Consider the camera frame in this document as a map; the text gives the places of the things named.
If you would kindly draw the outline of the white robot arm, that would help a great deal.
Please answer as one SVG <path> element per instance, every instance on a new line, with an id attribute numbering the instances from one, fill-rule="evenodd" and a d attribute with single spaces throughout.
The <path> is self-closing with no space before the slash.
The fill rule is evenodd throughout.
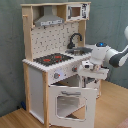
<path id="1" fill-rule="evenodd" d="M 78 69 L 78 74 L 84 77 L 95 79 L 105 79 L 109 72 L 108 68 L 102 66 L 106 61 L 113 67 L 121 67 L 128 59 L 128 45 L 123 51 L 119 52 L 112 49 L 106 43 L 96 43 L 91 52 L 91 57 L 83 61 Z"/>

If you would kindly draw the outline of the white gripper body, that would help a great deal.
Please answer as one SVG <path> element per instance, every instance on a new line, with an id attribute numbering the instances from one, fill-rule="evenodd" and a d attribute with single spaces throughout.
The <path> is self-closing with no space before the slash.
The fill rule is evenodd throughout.
<path id="1" fill-rule="evenodd" d="M 95 65 L 89 60 L 83 61 L 80 69 L 81 76 L 103 80 L 107 78 L 108 72 L 108 68 L 102 68 L 100 65 Z"/>

